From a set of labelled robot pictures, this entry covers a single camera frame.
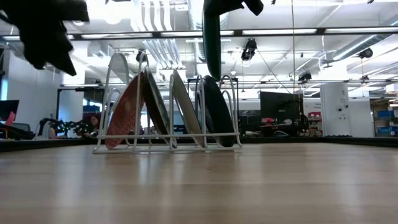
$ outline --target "wooden table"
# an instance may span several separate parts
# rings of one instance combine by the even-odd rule
[[[1,223],[355,223],[398,220],[398,151],[245,145],[242,153],[0,154]]]

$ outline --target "plate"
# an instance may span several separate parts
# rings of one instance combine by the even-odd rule
[[[176,70],[174,70],[173,75],[173,95],[177,101],[177,108],[184,120],[185,127],[189,134],[201,134],[202,131],[199,121],[195,114],[195,110],[193,109],[192,102],[189,98],[184,82]],[[203,137],[193,137],[193,139],[198,145],[205,147],[205,140]]]
[[[141,102],[137,108],[137,87],[138,77],[140,80]],[[127,135],[136,128],[136,111],[141,112],[144,106],[142,89],[144,86],[144,73],[136,75],[124,89],[123,94],[119,96],[114,105],[114,112],[109,123],[106,135]],[[105,145],[108,149],[118,146],[124,139],[105,139]]]
[[[160,91],[156,85],[155,78],[153,77],[149,68],[146,68],[144,71],[143,93],[145,104],[147,106],[147,112],[149,113],[157,132],[159,134],[169,134],[169,114],[167,113],[162,95],[160,94]],[[165,141],[169,143],[170,138],[165,138]],[[175,139],[173,139],[173,147],[177,147]]]
[[[215,79],[209,75],[205,76],[203,79],[203,87],[205,89],[207,130],[209,130],[210,133],[234,133],[229,109]],[[224,147],[232,147],[234,145],[235,136],[218,136],[215,137],[215,139]]]

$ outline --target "ceiling fixture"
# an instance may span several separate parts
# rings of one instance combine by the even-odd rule
[[[137,62],[140,62],[142,54],[144,54],[144,56],[142,58],[142,62],[146,62],[147,61],[147,55],[145,55],[145,50],[139,50],[138,54],[137,54],[137,57],[136,57]]]
[[[242,35],[277,35],[277,34],[314,34],[316,29],[265,29],[265,30],[244,30]]]
[[[76,25],[76,26],[82,26],[82,25],[84,25],[85,23],[82,22],[82,21],[73,21],[73,24]]]
[[[303,72],[300,75],[298,75],[298,80],[301,81],[301,82],[307,82],[307,81],[309,81],[311,79],[312,79],[312,76],[311,76],[311,72],[310,71]]]
[[[242,56],[241,59],[244,62],[250,61],[257,49],[257,42],[254,38],[249,38],[248,42],[246,43],[246,46],[243,48]]]
[[[231,39],[220,39],[221,42],[231,42]],[[203,39],[188,39],[185,43],[203,43]]]
[[[360,52],[359,54],[358,54],[358,57],[360,57],[361,59],[364,59],[364,58],[371,58],[373,56],[373,51],[372,51],[372,49],[370,49],[370,48],[368,48],[368,49],[366,49],[366,50],[363,50],[362,52]]]
[[[105,4],[105,15],[104,19],[110,25],[116,25],[120,23],[123,19],[123,15],[118,13],[119,8],[117,7],[116,2],[110,0],[107,4]]]

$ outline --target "exposed duct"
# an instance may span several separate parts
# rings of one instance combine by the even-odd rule
[[[148,31],[154,31],[154,28],[152,27],[152,22],[150,19],[150,0],[145,0],[144,6],[145,6],[145,18],[144,18],[145,22],[144,22],[144,24],[147,27]],[[164,51],[164,48],[163,48],[162,44],[160,43],[160,41],[156,39],[156,40],[152,40],[151,42],[153,44],[154,50],[158,53],[158,56],[160,57],[159,59],[161,59],[161,62],[163,62],[162,66],[164,64],[166,64],[166,66],[165,67],[163,66],[163,68],[171,68],[172,65],[171,65],[170,61],[168,60],[166,52]]]
[[[193,30],[202,30],[203,0],[188,0],[189,20]],[[228,22],[228,12],[220,15],[220,29],[225,29]],[[201,62],[206,62],[203,43],[195,43],[196,56]]]
[[[172,25],[170,23],[170,0],[164,0],[164,26],[167,31],[173,30]],[[174,67],[182,68],[182,62],[180,60],[180,54],[178,52],[177,44],[175,43],[175,39],[167,39],[164,40],[164,44],[169,51],[170,57],[172,58]]]
[[[380,26],[396,26],[398,25],[398,15],[390,18],[388,21],[380,24]],[[392,36],[393,34],[375,34],[375,35],[364,35],[348,45],[342,47],[341,49],[337,50],[331,55],[331,59],[328,58],[326,60],[318,60],[318,59],[310,59],[309,61],[305,62],[305,68],[309,69],[318,64],[322,65],[324,63],[332,63],[338,60],[344,60],[349,58],[353,55],[356,55],[363,50],[369,48],[370,46],[379,43],[382,40]]]
[[[146,31],[145,26],[142,22],[142,9],[140,0],[132,0],[131,6],[133,8],[130,20],[130,26],[135,32],[144,32]],[[160,60],[160,55],[154,48],[152,40],[143,40],[145,48],[149,51],[149,53],[153,56],[154,60],[158,65],[162,67],[166,67],[166,64]]]
[[[380,26],[396,26],[398,25],[398,15],[384,22]],[[378,42],[385,40],[386,38],[392,36],[393,34],[375,34],[375,35],[365,35],[355,41],[352,41],[345,47],[337,50],[333,54],[334,60],[344,60],[350,56],[356,55],[363,50],[369,48],[370,46],[377,44]]]

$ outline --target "ceiling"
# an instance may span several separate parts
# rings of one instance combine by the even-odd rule
[[[102,4],[97,0],[86,0],[89,5],[91,17],[90,24],[77,26],[74,23],[67,23],[67,29],[70,33],[102,33],[102,32],[134,32],[131,26],[132,9],[128,2],[112,2],[112,7],[105,11],[99,10]],[[173,30],[190,30],[189,11],[187,8],[189,0],[170,0],[170,23]],[[259,16],[255,16],[248,9],[236,10],[230,12],[227,18],[227,24],[224,29],[273,29],[273,28],[292,28],[292,10],[294,12],[294,27],[363,27],[363,26],[384,26],[390,18],[397,16],[398,0],[380,0],[367,4],[367,1],[347,0],[295,0],[292,9],[290,0],[277,0],[275,5],[271,1],[264,1],[264,10]],[[144,17],[144,3],[142,3],[142,16]],[[154,24],[154,6],[151,1],[151,22]],[[109,24],[103,18],[121,17],[117,24]],[[11,27],[0,23],[0,34],[9,35]],[[310,37],[256,37],[258,51],[264,57],[257,53],[250,64],[242,64],[240,59],[241,49],[247,41],[246,37],[226,38],[227,42],[222,42],[222,73],[231,74],[235,71],[234,77],[239,81],[266,81],[266,80],[291,80],[294,75],[299,75],[303,70],[296,70],[312,57],[319,56],[322,52],[333,52],[348,45],[352,41],[361,38],[361,35],[328,35],[328,36],[310,36]],[[195,44],[187,43],[185,39],[176,39],[178,53],[182,65],[186,68],[186,76],[194,77],[198,73],[204,75],[206,65],[198,63],[195,57]],[[88,69],[86,70],[86,82],[90,79],[105,80],[106,71],[110,57],[108,56],[108,46],[115,51],[122,50],[126,53],[129,63],[130,73],[138,71],[138,63],[135,59],[138,49],[145,49],[141,40],[96,40],[89,43],[87,56],[75,55],[84,62]],[[350,57],[342,62],[335,63],[334,67],[346,66],[346,72],[328,72],[320,68],[319,63],[314,63],[308,67],[313,80],[347,80],[359,79],[363,74],[372,75],[381,71],[382,68],[393,66],[397,62],[398,35],[392,35],[371,46],[374,55],[370,59],[364,59],[361,66],[361,59]],[[151,70],[156,71],[155,60],[149,55]],[[124,68],[122,64],[113,69],[112,82],[121,82],[116,75],[122,75]],[[378,73],[377,79],[394,77],[397,75],[398,67],[391,68],[385,72]],[[383,83],[372,85],[369,90],[376,90],[383,87]],[[251,88],[279,88],[280,85],[253,85],[247,84],[239,86]]]

